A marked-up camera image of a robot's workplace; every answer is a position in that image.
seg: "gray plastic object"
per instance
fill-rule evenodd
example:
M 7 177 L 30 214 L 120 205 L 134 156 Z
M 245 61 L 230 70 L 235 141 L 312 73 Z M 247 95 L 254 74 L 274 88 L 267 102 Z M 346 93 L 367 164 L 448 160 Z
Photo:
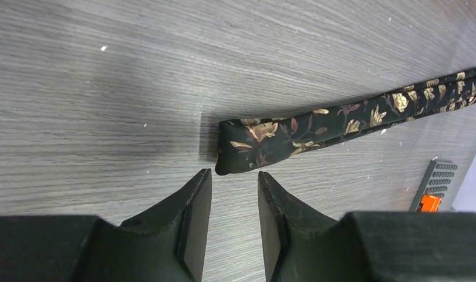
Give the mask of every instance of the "gray plastic object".
M 417 211 L 424 194 L 430 194 L 442 199 L 447 197 L 448 185 L 452 183 L 452 178 L 456 170 L 457 165 L 451 162 L 430 161 L 430 165 L 424 174 L 423 181 L 421 181 L 421 185 L 419 185 L 416 197 L 412 201 L 409 211 Z

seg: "gray wooden surface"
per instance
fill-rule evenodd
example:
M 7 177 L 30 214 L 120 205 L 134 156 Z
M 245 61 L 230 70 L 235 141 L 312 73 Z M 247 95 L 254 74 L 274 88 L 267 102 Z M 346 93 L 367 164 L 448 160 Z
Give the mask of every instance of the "gray wooden surface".
M 475 65 L 472 0 L 0 0 L 0 214 L 117 224 L 213 167 L 221 119 Z M 475 152 L 476 105 L 265 170 L 339 218 L 407 210 L 434 157 L 457 190 Z M 256 178 L 214 175 L 204 281 L 264 280 Z

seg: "folded cloth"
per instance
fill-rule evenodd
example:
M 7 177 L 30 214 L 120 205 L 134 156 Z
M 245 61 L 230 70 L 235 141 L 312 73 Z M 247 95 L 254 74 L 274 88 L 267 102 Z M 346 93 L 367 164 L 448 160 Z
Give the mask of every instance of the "folded cloth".
M 242 173 L 402 122 L 476 103 L 476 68 L 287 119 L 219 123 L 218 175 Z

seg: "folded fabric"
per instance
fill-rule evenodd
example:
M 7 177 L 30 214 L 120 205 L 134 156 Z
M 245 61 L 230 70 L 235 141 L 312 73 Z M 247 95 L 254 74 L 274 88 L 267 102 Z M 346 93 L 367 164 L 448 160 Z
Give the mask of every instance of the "folded fabric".
M 287 119 L 219 123 L 218 175 L 242 173 L 435 113 L 476 103 L 476 68 L 409 85 L 357 103 Z

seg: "orange plastic piece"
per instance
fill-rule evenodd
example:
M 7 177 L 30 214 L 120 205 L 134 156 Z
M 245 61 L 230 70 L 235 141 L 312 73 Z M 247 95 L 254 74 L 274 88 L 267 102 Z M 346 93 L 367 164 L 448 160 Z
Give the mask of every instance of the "orange plastic piece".
M 421 198 L 421 203 L 418 212 L 436 212 L 438 211 L 438 206 L 440 205 L 441 199 L 433 195 L 425 194 Z

